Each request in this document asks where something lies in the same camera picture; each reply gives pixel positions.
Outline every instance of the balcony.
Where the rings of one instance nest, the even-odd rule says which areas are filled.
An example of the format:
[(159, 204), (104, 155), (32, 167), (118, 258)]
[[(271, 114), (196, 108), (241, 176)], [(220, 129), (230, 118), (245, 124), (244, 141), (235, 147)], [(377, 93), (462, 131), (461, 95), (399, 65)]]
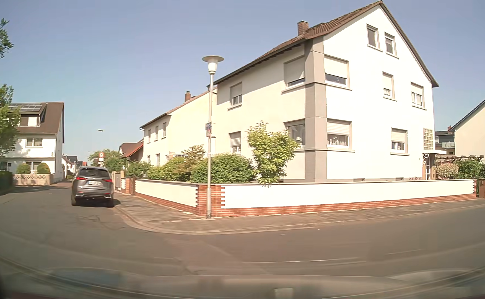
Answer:
[(452, 142), (442, 142), (442, 148), (454, 148), (454, 141), (452, 141)]

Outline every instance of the chimney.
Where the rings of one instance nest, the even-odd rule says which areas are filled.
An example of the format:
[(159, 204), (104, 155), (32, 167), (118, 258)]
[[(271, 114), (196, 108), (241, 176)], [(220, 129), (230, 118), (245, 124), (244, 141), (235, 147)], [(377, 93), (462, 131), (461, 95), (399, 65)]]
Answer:
[(305, 21), (298, 22), (298, 35), (302, 35), (309, 29), (309, 23)]

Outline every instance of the curb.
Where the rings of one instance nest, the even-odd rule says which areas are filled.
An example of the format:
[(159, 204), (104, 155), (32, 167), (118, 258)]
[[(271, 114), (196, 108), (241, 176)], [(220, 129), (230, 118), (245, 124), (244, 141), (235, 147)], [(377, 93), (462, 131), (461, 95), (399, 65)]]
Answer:
[(293, 229), (306, 229), (306, 228), (317, 228), (321, 227), (322, 225), (329, 225), (332, 223), (346, 223), (346, 222), (355, 222), (355, 221), (370, 221), (370, 220), (382, 220), (382, 219), (392, 219), (397, 217), (403, 216), (412, 216), (412, 215), (423, 215), (423, 214), (430, 214), (430, 213), (443, 213), (447, 211), (454, 211), (454, 210), (463, 210), (467, 208), (476, 208), (476, 207), (484, 207), (484, 204), (478, 205), (471, 205), (467, 207), (455, 207), (455, 208), (447, 208), (445, 210), (439, 211), (427, 211), (427, 212), (418, 212), (418, 213), (410, 213), (410, 214), (402, 214), (402, 215), (392, 215), (392, 216), (380, 216), (380, 217), (373, 217), (373, 218), (364, 218), (364, 219), (352, 219), (352, 220), (340, 220), (340, 221), (325, 221), (325, 222), (313, 222), (313, 223), (300, 223), (300, 224), (293, 224), (293, 225), (282, 225), (282, 226), (272, 226), (272, 227), (255, 227), (255, 228), (245, 228), (245, 229), (235, 229), (235, 230), (207, 230), (207, 231), (191, 231), (191, 230), (171, 230), (171, 229), (163, 229), (159, 227), (154, 227), (152, 225), (148, 225), (142, 221), (138, 221), (133, 218), (132, 215), (125, 212), (123, 209), (119, 208), (119, 206), (115, 206), (115, 208), (126, 218), (130, 221), (135, 223), (136, 227), (143, 230), (154, 231), (156, 233), (163, 233), (163, 234), (190, 234), (190, 235), (212, 235), (212, 234), (250, 234), (250, 233), (263, 233), (269, 231), (282, 231), (282, 230), (293, 230)]

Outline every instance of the distant street lamp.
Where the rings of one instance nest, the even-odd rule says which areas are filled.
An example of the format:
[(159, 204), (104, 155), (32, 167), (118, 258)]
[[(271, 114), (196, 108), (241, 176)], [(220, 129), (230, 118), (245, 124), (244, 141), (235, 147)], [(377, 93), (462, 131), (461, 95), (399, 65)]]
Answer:
[(220, 56), (206, 56), (202, 58), (203, 61), (207, 62), (207, 68), (209, 74), (211, 75), (211, 82), (209, 84), (209, 113), (206, 124), (206, 134), (207, 134), (207, 212), (206, 218), (211, 218), (211, 134), (212, 134), (212, 83), (213, 76), (216, 73), (216, 66), (219, 62), (224, 61), (224, 58)]

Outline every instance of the solar panel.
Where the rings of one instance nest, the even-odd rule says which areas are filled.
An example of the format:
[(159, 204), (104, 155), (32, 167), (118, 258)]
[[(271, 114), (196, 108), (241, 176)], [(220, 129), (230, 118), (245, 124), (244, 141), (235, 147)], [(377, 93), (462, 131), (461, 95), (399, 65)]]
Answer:
[(39, 112), (41, 107), (40, 103), (10, 104), (10, 109), (19, 108), (19, 112)]

